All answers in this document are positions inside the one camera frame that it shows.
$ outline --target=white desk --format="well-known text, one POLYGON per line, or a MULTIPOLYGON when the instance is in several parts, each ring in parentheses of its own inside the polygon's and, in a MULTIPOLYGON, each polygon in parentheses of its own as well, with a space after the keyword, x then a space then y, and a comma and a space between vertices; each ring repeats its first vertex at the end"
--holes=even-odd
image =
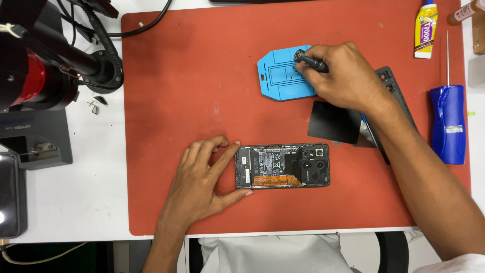
MULTIPOLYGON (((99 16, 108 32, 121 31, 120 19, 125 13, 160 11, 165 0, 113 0, 119 11, 118 19, 99 16)), ((174 0, 171 10, 214 7, 209 0, 174 0)), ((76 20, 90 26, 82 10, 76 7, 76 20)), ((444 19, 438 22, 445 24, 444 19)), ((72 26, 63 20, 64 34, 70 42, 72 26)), ((465 71, 468 78, 468 61, 472 51, 471 20, 463 23, 465 71)), ((122 56, 121 39, 114 45, 122 56)), ((101 50, 78 34, 75 46, 87 53, 101 50)), ((88 103, 95 93, 82 86, 77 102, 67 108, 74 164, 27 172, 27 203, 29 227, 12 243, 98 241, 151 239, 153 236, 133 236, 128 227, 128 193, 125 147, 125 115, 123 88, 104 95, 108 107, 101 107, 100 115, 91 113, 88 103)), ((471 161, 472 196, 485 211, 485 89, 467 86, 469 116, 469 146, 471 161)), ((396 228, 354 229, 345 231, 391 231, 396 228)), ((303 234, 289 232, 278 234, 303 234)))

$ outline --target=blue screwdriver handle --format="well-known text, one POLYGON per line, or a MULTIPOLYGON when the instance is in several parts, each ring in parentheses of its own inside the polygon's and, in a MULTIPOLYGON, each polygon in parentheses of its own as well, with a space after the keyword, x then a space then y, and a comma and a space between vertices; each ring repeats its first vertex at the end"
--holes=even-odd
POLYGON ((467 150, 463 85, 431 89, 435 113, 432 148, 445 164, 462 165, 467 150))

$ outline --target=glue tube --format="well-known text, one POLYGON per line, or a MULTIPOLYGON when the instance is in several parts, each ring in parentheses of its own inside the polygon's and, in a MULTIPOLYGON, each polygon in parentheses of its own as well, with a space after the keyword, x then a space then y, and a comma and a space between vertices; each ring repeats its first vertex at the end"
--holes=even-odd
POLYGON ((435 40, 438 9, 433 0, 426 0, 416 18, 414 31, 414 57, 431 59, 433 42, 435 40))
POLYGON ((485 0, 474 0, 448 15, 447 21, 450 25, 457 26, 461 24, 461 21, 481 10, 485 10, 485 0))

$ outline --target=screwdriver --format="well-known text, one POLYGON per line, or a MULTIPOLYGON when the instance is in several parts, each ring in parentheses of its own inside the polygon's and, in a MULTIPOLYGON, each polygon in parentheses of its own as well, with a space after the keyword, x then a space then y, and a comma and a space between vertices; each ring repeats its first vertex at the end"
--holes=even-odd
POLYGON ((316 71, 322 73, 328 73, 328 66, 322 60, 315 60, 308 56, 305 56, 304 50, 297 50, 293 60, 297 63, 305 62, 308 66, 313 67, 316 71))
POLYGON ((450 43, 446 33, 447 85, 430 91, 435 118, 432 148, 445 164, 465 163, 467 133, 465 131, 464 88, 450 85, 450 43))

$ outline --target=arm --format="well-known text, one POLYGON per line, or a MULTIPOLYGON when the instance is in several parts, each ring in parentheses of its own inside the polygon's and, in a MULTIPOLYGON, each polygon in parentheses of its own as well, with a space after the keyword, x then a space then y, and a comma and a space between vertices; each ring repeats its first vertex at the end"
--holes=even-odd
POLYGON ((442 260, 485 255, 485 218, 457 178, 412 127, 354 43, 313 46, 330 73, 298 64, 318 95, 364 113, 376 127, 414 220, 442 260))
POLYGON ((158 219, 153 244, 143 266, 144 273, 176 272, 178 255, 190 225, 254 193, 250 189, 238 189, 224 196, 215 195, 217 179, 241 143, 236 141, 229 145, 212 167, 209 158, 219 151, 219 146, 228 144, 223 136, 215 136, 196 141, 185 149, 158 219))

